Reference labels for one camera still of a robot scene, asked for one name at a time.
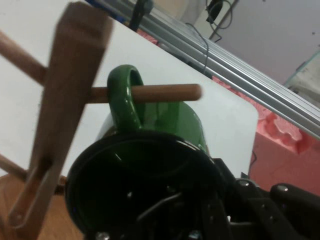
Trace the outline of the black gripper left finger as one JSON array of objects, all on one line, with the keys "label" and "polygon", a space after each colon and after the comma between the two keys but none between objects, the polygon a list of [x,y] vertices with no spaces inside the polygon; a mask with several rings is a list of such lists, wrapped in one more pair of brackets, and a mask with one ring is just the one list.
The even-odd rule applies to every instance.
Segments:
[{"label": "black gripper left finger", "polygon": [[220,199],[213,188],[136,192],[136,239],[221,240]]}]

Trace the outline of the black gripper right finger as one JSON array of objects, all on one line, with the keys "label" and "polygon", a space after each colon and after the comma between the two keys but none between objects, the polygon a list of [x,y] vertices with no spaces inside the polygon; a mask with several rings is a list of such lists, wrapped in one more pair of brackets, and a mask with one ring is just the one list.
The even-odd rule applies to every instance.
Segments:
[{"label": "black gripper right finger", "polygon": [[227,235],[233,240],[318,240],[320,197],[289,183],[266,191],[249,178],[235,178],[213,159],[225,192]]}]

